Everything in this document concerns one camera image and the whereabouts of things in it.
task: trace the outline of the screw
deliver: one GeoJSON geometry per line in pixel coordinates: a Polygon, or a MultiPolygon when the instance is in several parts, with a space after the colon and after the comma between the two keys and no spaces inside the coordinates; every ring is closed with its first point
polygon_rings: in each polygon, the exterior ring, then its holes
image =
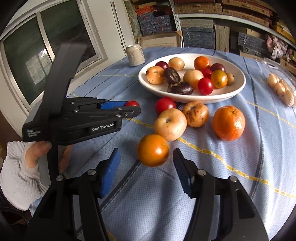
{"type": "Polygon", "coordinates": [[[237,177],[235,177],[235,176],[230,176],[230,178],[229,178],[232,182],[237,182],[237,177]]]}
{"type": "Polygon", "coordinates": [[[197,171],[197,173],[199,174],[199,175],[201,175],[201,176],[204,176],[204,175],[206,175],[206,171],[205,170],[203,170],[203,169],[199,169],[198,171],[197,171]]]}
{"type": "Polygon", "coordinates": [[[57,178],[56,178],[56,180],[58,182],[62,181],[63,179],[64,179],[64,176],[62,176],[62,175],[58,175],[57,178]]]}
{"type": "Polygon", "coordinates": [[[93,175],[96,174],[96,170],[95,170],[95,169],[90,169],[90,170],[87,171],[87,174],[88,174],[89,176],[93,176],[93,175]]]}

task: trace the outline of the shelf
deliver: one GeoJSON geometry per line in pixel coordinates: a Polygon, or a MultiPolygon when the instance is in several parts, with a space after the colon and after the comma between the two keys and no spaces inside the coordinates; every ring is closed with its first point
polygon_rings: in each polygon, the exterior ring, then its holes
{"type": "Polygon", "coordinates": [[[253,27],[262,29],[270,34],[273,34],[280,38],[281,40],[285,41],[289,45],[291,45],[294,49],[296,49],[296,44],[294,44],[291,40],[287,39],[285,36],[281,35],[280,33],[274,31],[273,29],[264,27],[260,24],[257,24],[255,22],[242,19],[242,18],[237,18],[233,16],[228,16],[228,15],[221,15],[221,14],[207,14],[207,13],[184,13],[184,14],[176,14],[178,18],[219,18],[219,19],[225,19],[225,20],[230,20],[230,21],[235,21],[239,23],[244,23],[247,25],[251,25],[253,27]]]}

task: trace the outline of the can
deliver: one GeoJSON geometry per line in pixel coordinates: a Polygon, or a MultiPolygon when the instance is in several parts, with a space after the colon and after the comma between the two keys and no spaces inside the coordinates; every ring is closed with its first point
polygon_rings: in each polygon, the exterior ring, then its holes
{"type": "Polygon", "coordinates": [[[126,47],[126,54],[130,62],[130,66],[138,66],[145,63],[142,46],[140,44],[129,45],[126,47]]]}

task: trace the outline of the blue tablecloth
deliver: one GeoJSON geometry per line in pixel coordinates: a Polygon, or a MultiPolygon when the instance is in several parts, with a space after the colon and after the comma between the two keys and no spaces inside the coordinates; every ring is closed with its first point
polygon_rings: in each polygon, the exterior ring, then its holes
{"type": "MultiPolygon", "coordinates": [[[[235,97],[208,104],[210,119],[205,126],[188,127],[179,140],[170,143],[179,147],[186,159],[215,177],[236,175],[249,193],[264,222],[269,239],[282,227],[296,203],[296,115],[285,108],[264,82],[269,72],[253,59],[201,48],[149,48],[144,50],[146,63],[176,53],[201,53],[226,59],[245,74],[247,83],[235,97]],[[241,138],[231,142],[220,140],[211,128],[215,111],[234,105],[245,115],[246,127],[241,138]]],[[[144,65],[130,67],[127,58],[99,72],[78,87],[70,97],[91,96],[110,100],[136,100],[142,113],[124,120],[118,133],[76,144],[67,173],[79,176],[94,168],[111,154],[121,151],[112,193],[100,200],[107,230],[117,240],[183,240],[194,199],[183,192],[172,155],[160,167],[149,168],[136,157],[136,144],[153,133],[157,118],[158,97],[138,82],[144,65]]],[[[218,222],[218,200],[213,217],[212,237],[218,222]]],[[[80,230],[78,199],[75,199],[76,227],[80,230]]]]}

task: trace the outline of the plate rim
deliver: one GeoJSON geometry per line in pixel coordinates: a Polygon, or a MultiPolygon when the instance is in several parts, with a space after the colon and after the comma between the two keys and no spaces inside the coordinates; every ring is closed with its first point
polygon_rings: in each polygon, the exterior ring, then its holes
{"type": "Polygon", "coordinates": [[[242,71],[238,66],[236,66],[236,65],[233,64],[233,63],[231,63],[231,62],[228,61],[228,60],[225,60],[225,59],[222,59],[222,58],[220,58],[220,57],[213,56],[213,55],[209,55],[209,54],[199,54],[199,53],[198,53],[198,54],[197,54],[197,53],[179,53],[179,54],[171,54],[171,55],[162,56],[162,57],[157,58],[157,59],[155,59],[155,60],[153,60],[153,61],[147,63],[145,66],[143,66],[143,67],[141,68],[141,70],[139,71],[139,74],[138,74],[138,80],[139,80],[140,84],[141,84],[145,89],[148,89],[148,90],[154,91],[154,92],[156,92],[156,93],[159,93],[160,95],[162,95],[163,93],[165,93],[165,95],[172,96],[172,97],[175,97],[175,98],[179,98],[180,96],[183,96],[183,97],[186,97],[187,99],[190,99],[190,100],[196,100],[196,98],[199,98],[199,99],[202,100],[202,101],[206,101],[206,100],[218,100],[218,99],[223,99],[223,98],[227,98],[227,97],[231,97],[231,98],[234,97],[234,96],[237,95],[239,92],[241,92],[241,91],[244,89],[245,85],[246,85],[246,76],[245,76],[245,74],[243,73],[243,71],[242,71]],[[238,89],[236,89],[236,90],[234,90],[234,91],[232,91],[232,92],[225,93],[225,94],[219,94],[219,95],[212,95],[212,96],[210,96],[210,95],[200,95],[200,96],[194,95],[194,96],[192,96],[192,95],[174,94],[174,93],[169,93],[169,92],[165,92],[165,91],[161,91],[161,90],[155,90],[155,89],[152,90],[152,89],[150,89],[150,88],[148,88],[148,87],[146,86],[146,82],[145,82],[145,80],[143,80],[143,78],[140,76],[140,73],[142,72],[142,70],[143,70],[148,64],[150,64],[150,63],[153,62],[153,61],[156,61],[156,60],[159,60],[159,59],[161,59],[161,58],[164,58],[164,57],[169,57],[169,56],[171,56],[171,57],[175,57],[175,56],[180,56],[180,55],[199,55],[199,56],[209,56],[209,57],[215,57],[215,58],[221,59],[221,60],[223,60],[223,61],[226,61],[226,62],[228,62],[229,64],[235,66],[235,67],[236,67],[236,68],[242,73],[242,75],[243,75],[243,77],[244,77],[244,82],[243,82],[243,84],[242,84],[242,86],[241,86],[240,88],[238,88],[238,89]]]}

